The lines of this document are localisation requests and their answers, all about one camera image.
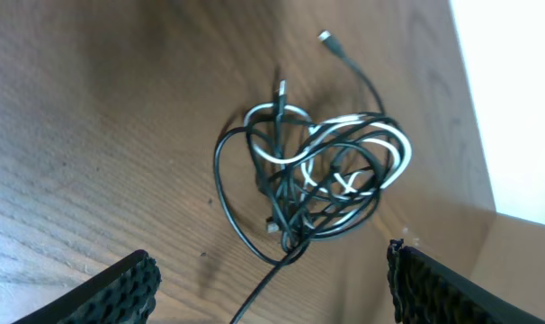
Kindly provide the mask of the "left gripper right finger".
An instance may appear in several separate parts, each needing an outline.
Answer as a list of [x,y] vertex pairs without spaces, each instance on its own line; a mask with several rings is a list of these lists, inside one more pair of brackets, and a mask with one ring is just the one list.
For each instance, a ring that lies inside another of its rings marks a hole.
[[388,282],[396,323],[545,324],[422,251],[392,239]]

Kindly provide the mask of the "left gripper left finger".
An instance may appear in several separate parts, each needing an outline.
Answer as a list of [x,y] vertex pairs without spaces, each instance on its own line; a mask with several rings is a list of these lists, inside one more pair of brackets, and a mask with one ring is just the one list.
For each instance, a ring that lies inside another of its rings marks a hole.
[[161,274],[140,249],[15,324],[142,324],[156,307]]

